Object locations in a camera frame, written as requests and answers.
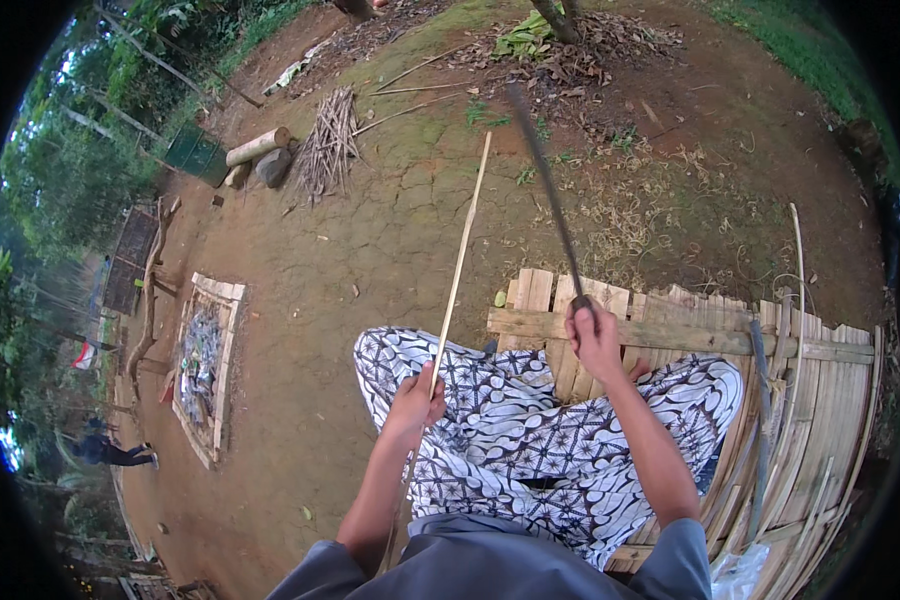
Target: clear plastic bag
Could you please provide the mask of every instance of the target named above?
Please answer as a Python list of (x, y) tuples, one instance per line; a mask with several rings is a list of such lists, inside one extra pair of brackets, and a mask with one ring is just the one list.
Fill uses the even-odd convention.
[(747, 600), (760, 580), (770, 546), (751, 544), (742, 555), (727, 554), (710, 569), (713, 600)]

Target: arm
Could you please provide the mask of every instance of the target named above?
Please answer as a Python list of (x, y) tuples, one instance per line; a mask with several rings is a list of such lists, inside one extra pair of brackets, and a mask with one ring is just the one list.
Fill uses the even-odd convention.
[(346, 547), (367, 578), (376, 573), (387, 550), (396, 507), (403, 501), (400, 483), (407, 456), (420, 445), (424, 426), (432, 426), (444, 416), (444, 382), (437, 380), (433, 397), (428, 395), (433, 372), (434, 364), (428, 361), (420, 375), (400, 384), (370, 452), (357, 499), (336, 533), (336, 541)]
[[(600, 322), (599, 337), (594, 335), (594, 320)], [(616, 316), (594, 303), (592, 312), (581, 308), (573, 314), (568, 309), (565, 325), (574, 353), (610, 399), (660, 528), (678, 519), (699, 521), (700, 498), (684, 456), (624, 372)]]

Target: hand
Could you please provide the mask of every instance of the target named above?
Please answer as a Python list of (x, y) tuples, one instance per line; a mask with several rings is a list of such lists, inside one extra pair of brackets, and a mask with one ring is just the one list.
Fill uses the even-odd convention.
[(444, 380), (436, 378), (433, 397), (429, 397), (434, 362), (427, 361), (420, 375), (407, 377), (400, 383), (386, 416), (381, 438), (400, 440), (412, 446), (420, 442), (423, 427), (430, 427), (444, 416)]
[[(580, 308), (573, 312), (567, 306), (567, 316), (563, 324), (570, 339), (570, 347), (579, 362), (604, 388), (609, 382), (623, 377), (623, 362), (620, 360), (620, 342), (617, 340), (617, 317), (607, 312), (599, 303), (590, 301), (591, 309)], [(595, 320), (600, 323), (600, 336), (594, 333)]]

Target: gray rock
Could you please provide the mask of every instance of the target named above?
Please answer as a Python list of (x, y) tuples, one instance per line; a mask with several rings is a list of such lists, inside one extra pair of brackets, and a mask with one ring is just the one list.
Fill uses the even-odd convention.
[(290, 166), (293, 155), (286, 148), (277, 148), (260, 159), (257, 163), (257, 177), (260, 178), (266, 187), (276, 187), (283, 181), (283, 176), (287, 173), (287, 167)]

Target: green barrel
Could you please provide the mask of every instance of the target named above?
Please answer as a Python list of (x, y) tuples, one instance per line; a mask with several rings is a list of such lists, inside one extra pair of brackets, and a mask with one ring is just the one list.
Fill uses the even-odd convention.
[(211, 187), (224, 182), (230, 168), (227, 166), (227, 148), (199, 126), (184, 123), (169, 143), (167, 164), (182, 169), (204, 180)]

